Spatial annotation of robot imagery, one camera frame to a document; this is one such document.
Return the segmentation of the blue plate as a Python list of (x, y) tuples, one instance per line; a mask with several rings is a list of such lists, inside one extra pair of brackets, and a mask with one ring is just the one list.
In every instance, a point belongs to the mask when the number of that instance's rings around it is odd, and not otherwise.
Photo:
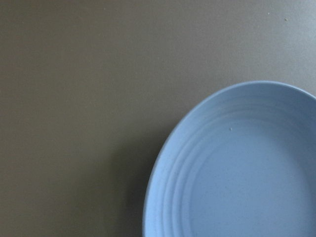
[(251, 81), (220, 90), (170, 133), (152, 169), (145, 237), (313, 237), (316, 98)]

